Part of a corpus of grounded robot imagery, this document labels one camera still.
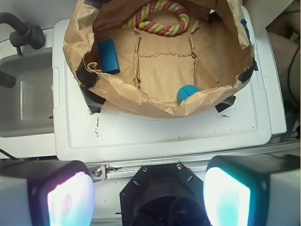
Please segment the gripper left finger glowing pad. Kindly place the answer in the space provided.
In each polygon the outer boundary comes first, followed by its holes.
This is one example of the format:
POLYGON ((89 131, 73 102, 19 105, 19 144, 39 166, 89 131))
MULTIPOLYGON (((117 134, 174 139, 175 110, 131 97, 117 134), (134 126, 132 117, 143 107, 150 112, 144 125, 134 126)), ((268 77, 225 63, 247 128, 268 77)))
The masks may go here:
POLYGON ((0 164, 2 226, 89 226, 95 186, 81 161, 0 164))

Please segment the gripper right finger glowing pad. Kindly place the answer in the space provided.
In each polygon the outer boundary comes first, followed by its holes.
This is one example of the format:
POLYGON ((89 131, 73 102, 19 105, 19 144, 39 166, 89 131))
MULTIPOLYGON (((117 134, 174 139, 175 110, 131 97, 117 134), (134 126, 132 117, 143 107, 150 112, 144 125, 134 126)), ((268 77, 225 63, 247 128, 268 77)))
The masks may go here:
POLYGON ((301 158, 217 155, 207 165, 203 197, 213 226, 299 226, 301 158))

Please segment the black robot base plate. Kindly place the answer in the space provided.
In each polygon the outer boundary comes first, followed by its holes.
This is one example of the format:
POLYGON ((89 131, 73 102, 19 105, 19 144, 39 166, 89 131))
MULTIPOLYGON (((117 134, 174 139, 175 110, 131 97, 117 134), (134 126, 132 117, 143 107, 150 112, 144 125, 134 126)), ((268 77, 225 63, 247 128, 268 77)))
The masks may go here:
POLYGON ((124 226, 209 226, 204 182, 192 171, 137 173, 121 190, 124 226))

